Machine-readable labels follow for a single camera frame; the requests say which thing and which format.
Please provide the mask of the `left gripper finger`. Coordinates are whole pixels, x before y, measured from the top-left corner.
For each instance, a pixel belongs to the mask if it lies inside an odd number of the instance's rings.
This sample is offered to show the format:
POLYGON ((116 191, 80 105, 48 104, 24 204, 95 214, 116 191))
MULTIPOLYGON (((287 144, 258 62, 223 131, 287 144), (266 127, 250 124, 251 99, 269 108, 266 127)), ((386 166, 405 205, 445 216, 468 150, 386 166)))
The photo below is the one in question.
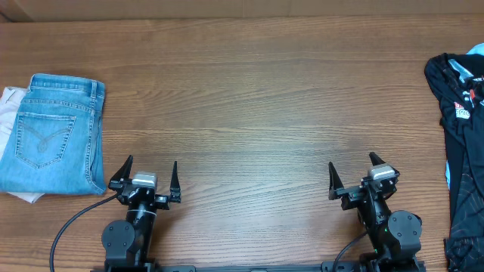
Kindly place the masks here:
POLYGON ((181 188, 178 180, 178 163, 174 161, 172 169, 172 177, 170 181, 170 193, 180 193, 181 188))
POLYGON ((132 169, 132 163, 133 155, 129 155, 119 170, 112 176, 110 182, 124 181, 125 179, 128 179, 132 169))

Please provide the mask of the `black orange patterned jersey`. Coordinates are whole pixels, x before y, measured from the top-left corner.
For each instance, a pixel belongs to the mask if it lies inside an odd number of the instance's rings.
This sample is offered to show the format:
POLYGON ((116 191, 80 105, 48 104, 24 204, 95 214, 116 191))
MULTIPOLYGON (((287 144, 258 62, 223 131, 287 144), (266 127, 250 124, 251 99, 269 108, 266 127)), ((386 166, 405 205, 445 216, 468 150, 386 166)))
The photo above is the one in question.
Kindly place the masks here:
POLYGON ((483 56, 441 54, 424 75, 439 102, 449 171, 449 271, 483 271, 483 56))

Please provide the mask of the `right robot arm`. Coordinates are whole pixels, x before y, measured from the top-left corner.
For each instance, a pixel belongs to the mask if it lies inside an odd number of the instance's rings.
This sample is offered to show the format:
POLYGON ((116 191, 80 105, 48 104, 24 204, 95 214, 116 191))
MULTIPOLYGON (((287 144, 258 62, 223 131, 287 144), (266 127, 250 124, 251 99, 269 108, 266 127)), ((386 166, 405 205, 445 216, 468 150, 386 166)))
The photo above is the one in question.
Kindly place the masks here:
POLYGON ((373 251, 360 254, 351 265, 352 271, 425 271, 424 263, 417 260, 421 250, 421 218, 405 210, 393 212, 386 203, 397 191, 400 172, 374 152, 369 157, 372 166, 354 187, 345 187, 334 164, 328 163, 328 199, 339 199, 343 210, 357 209, 358 220, 365 226, 365 231, 336 256, 331 270, 340 271, 343 255, 367 236, 373 251))

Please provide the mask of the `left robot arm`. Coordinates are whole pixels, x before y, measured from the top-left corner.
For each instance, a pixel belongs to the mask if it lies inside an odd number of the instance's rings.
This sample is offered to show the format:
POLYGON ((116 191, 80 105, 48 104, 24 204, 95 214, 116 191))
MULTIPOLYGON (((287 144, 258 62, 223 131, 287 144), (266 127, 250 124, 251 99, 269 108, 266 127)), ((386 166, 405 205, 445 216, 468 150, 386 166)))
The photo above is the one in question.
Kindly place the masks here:
POLYGON ((131 176, 132 163, 133 157, 129 156, 108 184, 108 188, 116 192, 119 203, 128 209, 124 220, 110 222, 102 233, 106 271, 159 270, 155 260, 148 258, 157 212, 168 210, 171 202, 182 200, 176 163, 169 195, 158 194, 155 173, 137 172, 131 176))

